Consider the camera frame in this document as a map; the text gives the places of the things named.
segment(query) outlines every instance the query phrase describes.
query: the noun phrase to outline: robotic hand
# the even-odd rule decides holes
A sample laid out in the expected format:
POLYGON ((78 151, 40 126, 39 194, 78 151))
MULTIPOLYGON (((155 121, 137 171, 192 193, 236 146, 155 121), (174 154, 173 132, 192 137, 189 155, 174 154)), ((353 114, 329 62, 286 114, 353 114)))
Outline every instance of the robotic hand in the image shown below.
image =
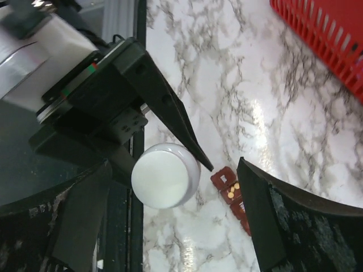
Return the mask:
POLYGON ((134 38, 106 44, 79 6, 68 4, 56 5, 56 13, 40 0, 0 8, 0 99, 33 111, 44 125, 29 140, 33 150, 81 167, 108 158, 129 186, 123 145, 147 124, 149 108, 211 171, 183 103, 144 46, 134 38))

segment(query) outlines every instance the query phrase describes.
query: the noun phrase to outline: white marble surface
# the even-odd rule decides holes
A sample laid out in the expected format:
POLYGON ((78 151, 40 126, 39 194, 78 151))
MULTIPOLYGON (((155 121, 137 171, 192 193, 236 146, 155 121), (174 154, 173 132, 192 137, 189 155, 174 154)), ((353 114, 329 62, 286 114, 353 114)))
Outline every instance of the white marble surface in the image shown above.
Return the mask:
MULTIPOLYGON (((184 102, 216 171, 244 156, 363 207, 363 107, 267 0, 149 0, 147 49, 184 102)), ((175 142, 149 113, 146 147, 175 142)), ((259 271, 251 239, 202 171, 184 206, 145 208, 144 271, 259 271)))

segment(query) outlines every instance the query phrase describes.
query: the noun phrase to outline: white lid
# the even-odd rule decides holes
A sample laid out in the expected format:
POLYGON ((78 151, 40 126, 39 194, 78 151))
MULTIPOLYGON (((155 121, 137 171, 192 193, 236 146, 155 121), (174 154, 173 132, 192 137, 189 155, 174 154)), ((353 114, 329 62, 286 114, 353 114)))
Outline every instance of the white lid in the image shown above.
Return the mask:
POLYGON ((183 161, 168 151, 144 154, 135 164, 131 176, 132 189, 146 206, 167 209, 185 196, 188 171, 183 161))

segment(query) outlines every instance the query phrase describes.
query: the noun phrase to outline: white bottle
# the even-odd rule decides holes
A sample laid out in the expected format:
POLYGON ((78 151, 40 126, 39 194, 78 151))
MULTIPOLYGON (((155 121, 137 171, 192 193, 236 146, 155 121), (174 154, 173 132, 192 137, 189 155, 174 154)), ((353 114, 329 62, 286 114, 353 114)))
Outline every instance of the white bottle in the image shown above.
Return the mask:
POLYGON ((200 163, 183 146, 157 144, 136 162, 131 176, 132 189, 146 206, 173 208, 195 194, 200 172, 200 163))

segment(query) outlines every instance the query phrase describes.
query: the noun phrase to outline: red basket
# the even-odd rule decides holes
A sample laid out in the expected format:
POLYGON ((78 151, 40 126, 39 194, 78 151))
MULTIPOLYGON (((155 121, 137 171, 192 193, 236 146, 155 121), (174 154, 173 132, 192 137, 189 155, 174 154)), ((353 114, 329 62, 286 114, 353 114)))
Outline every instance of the red basket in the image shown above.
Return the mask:
POLYGON ((363 104, 363 0, 270 0, 363 104))

